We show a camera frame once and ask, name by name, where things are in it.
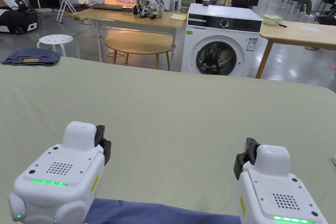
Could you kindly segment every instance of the blue cloth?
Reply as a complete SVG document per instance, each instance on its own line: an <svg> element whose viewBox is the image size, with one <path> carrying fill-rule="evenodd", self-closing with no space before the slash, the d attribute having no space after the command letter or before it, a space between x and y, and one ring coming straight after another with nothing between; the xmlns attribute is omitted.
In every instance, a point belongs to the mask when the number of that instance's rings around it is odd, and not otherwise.
<svg viewBox="0 0 336 224"><path fill-rule="evenodd" d="M25 48L16 51L5 59L4 65L44 65L54 66L58 63L61 55L51 50L41 48Z"/></svg>
<svg viewBox="0 0 336 224"><path fill-rule="evenodd" d="M239 216L99 198L94 200L85 222L88 224L240 224Z"/></svg>

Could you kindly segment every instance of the white stool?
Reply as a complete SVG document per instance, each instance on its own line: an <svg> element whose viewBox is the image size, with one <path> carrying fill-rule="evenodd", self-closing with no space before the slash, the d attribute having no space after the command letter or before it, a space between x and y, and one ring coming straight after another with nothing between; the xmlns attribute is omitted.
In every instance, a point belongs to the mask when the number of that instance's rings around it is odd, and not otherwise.
<svg viewBox="0 0 336 224"><path fill-rule="evenodd" d="M287 13L287 10L288 10L289 6L291 5L291 3L293 3L293 7L292 7L292 10L291 10L290 15L292 15L292 13L294 12L295 6L296 6L299 2L298 2L298 1L290 0L290 1L289 1L289 4L288 4L288 6L287 6L287 9L286 9L286 13ZM299 15L300 7L301 7L301 3L300 3L300 5L299 5L299 10L297 11L297 16Z"/></svg>
<svg viewBox="0 0 336 224"><path fill-rule="evenodd" d="M44 36L44 37L39 39L39 42L37 43L37 48L40 48L40 44L43 43L43 44L46 44L46 45L52 45L52 50L54 52L56 52L56 45L60 45L61 50L62 50L62 56L66 57L65 48L64 48L63 44L69 43L71 41L74 41L75 46L76 46L76 48L75 48L76 49L76 56L77 56L78 59L80 59L81 54L79 52L77 42L73 37L71 37L69 35L53 34L53 35Z"/></svg>

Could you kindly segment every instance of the rug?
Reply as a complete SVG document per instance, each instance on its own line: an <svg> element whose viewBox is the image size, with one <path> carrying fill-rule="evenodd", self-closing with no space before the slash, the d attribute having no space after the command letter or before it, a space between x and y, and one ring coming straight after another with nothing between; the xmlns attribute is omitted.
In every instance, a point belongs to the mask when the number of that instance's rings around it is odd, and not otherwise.
<svg viewBox="0 0 336 224"><path fill-rule="evenodd" d="M136 4L137 0L116 0L117 2L120 3L125 3L125 4Z"/></svg>

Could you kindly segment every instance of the washing machine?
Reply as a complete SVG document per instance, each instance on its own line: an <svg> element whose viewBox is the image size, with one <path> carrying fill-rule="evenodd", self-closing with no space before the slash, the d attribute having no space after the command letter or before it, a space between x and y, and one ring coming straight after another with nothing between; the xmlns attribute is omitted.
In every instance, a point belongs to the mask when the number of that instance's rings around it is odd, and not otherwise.
<svg viewBox="0 0 336 224"><path fill-rule="evenodd" d="M250 9L192 3L181 72L247 77L261 25Z"/></svg>

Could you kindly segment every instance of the washing machine knob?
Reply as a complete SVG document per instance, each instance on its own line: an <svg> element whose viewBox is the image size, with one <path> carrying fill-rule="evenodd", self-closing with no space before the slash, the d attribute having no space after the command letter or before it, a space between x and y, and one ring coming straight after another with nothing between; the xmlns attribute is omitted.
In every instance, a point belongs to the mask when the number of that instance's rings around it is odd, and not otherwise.
<svg viewBox="0 0 336 224"><path fill-rule="evenodd" d="M220 26L222 28L226 28L229 26L229 21L226 19L226 18L223 18L221 21L220 21Z"/></svg>

